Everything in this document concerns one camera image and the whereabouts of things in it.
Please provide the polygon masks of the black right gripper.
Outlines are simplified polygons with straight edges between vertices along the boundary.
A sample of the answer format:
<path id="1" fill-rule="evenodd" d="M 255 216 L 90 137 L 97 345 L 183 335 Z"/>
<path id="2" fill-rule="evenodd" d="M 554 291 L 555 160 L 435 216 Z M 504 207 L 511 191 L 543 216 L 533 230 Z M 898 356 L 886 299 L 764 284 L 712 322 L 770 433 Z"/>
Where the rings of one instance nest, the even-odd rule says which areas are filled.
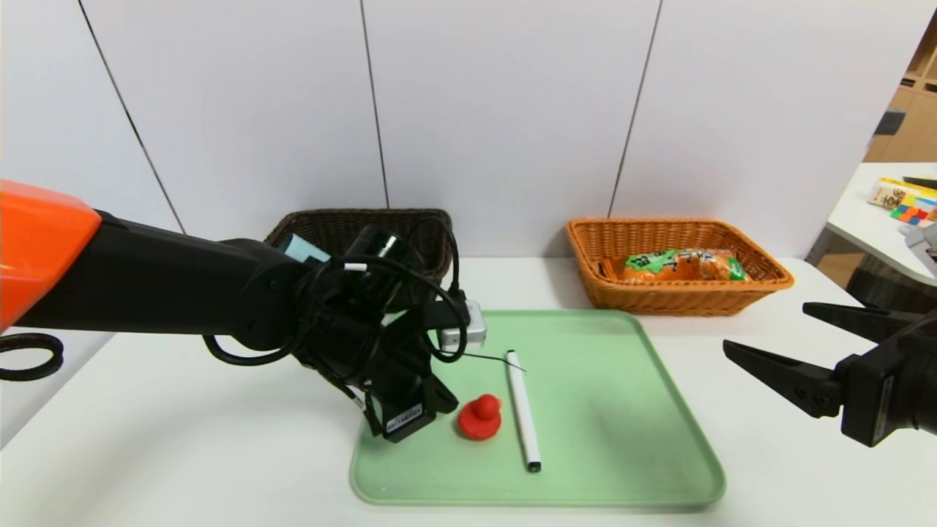
<path id="1" fill-rule="evenodd" d="M 726 358 L 813 418 L 839 416 L 841 433 L 873 447 L 901 428 L 936 433 L 935 313 L 806 302 L 804 314 L 876 343 L 830 368 L 730 340 Z"/>

